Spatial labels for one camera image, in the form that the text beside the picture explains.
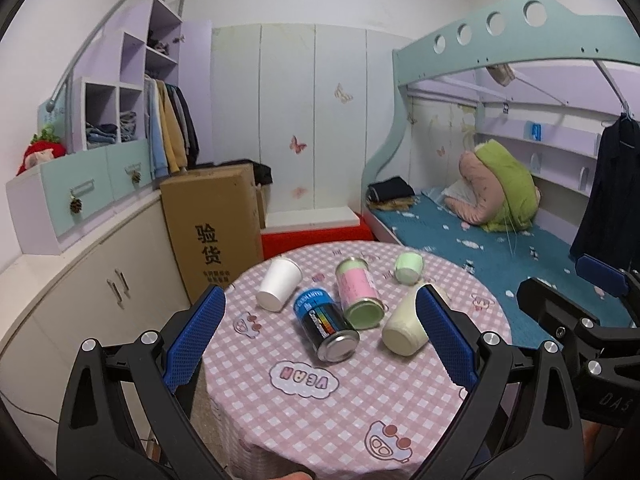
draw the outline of green blanket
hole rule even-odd
[[[506,197],[497,215],[482,228],[489,232],[530,228],[538,200],[529,170],[493,139],[479,146],[476,156],[500,181]]]

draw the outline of cardboard box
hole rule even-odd
[[[263,186],[258,186],[255,188],[255,199],[258,202],[258,220],[260,221],[260,229],[264,229],[267,227],[266,218],[267,218],[267,204],[264,197],[265,189]]]
[[[160,185],[175,259],[191,303],[263,260],[251,165],[190,171]]]

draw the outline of pink can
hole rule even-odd
[[[335,268],[344,319],[356,330],[375,328],[385,317],[369,265],[362,258],[347,258]]]

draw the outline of stuffed toy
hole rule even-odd
[[[60,144],[60,139],[53,135],[52,131],[44,128],[39,136],[36,134],[33,136],[33,139],[31,139],[31,144],[24,152],[22,165],[17,174],[20,175],[37,164],[64,155],[66,155],[66,149]]]

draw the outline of blue textured gripper pad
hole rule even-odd
[[[225,315],[225,303],[225,293],[217,286],[202,300],[198,311],[166,353],[163,379],[172,394],[178,386],[191,380],[202,353]]]
[[[614,298],[626,296],[629,293],[626,276],[592,256],[585,255],[578,258],[575,263],[575,273],[593,285],[599,286]]]
[[[425,286],[416,294],[415,313],[451,380],[470,392],[478,382],[473,349]]]

